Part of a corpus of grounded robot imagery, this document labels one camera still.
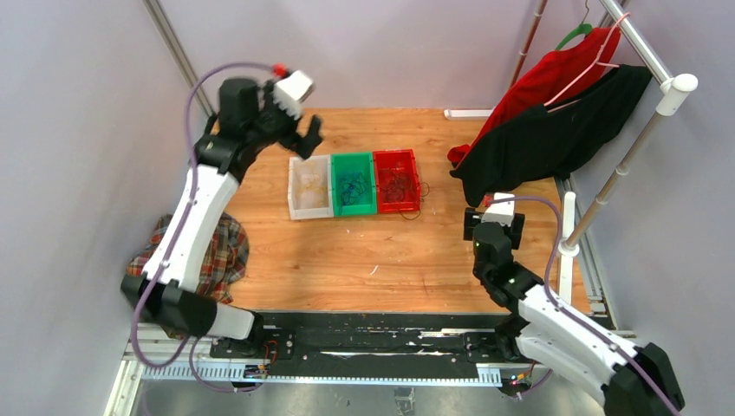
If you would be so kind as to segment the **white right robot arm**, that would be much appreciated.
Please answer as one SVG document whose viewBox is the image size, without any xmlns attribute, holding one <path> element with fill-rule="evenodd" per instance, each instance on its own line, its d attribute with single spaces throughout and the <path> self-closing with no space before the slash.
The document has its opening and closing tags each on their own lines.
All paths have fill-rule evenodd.
<svg viewBox="0 0 735 416">
<path fill-rule="evenodd" d="M 473 246 L 473 275 L 492 301 L 510 311 L 495 328 L 507 361 L 548 367 L 581 388 L 607 415 L 678 415 L 686 402 L 667 353 L 641 347 L 573 308 L 536 273 L 515 261 L 524 216 L 508 224 L 465 210 L 464 238 Z"/>
</svg>

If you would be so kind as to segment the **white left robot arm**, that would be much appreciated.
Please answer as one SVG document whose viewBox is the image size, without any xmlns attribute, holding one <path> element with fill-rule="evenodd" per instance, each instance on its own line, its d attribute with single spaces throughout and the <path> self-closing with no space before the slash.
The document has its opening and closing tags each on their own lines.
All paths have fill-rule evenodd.
<svg viewBox="0 0 735 416">
<path fill-rule="evenodd" d="M 302 71 L 264 84 L 244 77 L 222 82 L 218 131 L 194 144 L 194 163 L 161 243 L 141 275 L 125 276 L 121 283 L 137 317 L 183 335 L 230 338 L 245 358 L 263 352 L 266 337 L 259 315 L 200 295 L 200 270 L 224 209 L 258 154 L 278 143 L 307 159 L 322 143 L 317 116 L 306 133 L 297 131 L 302 104 L 313 88 Z"/>
</svg>

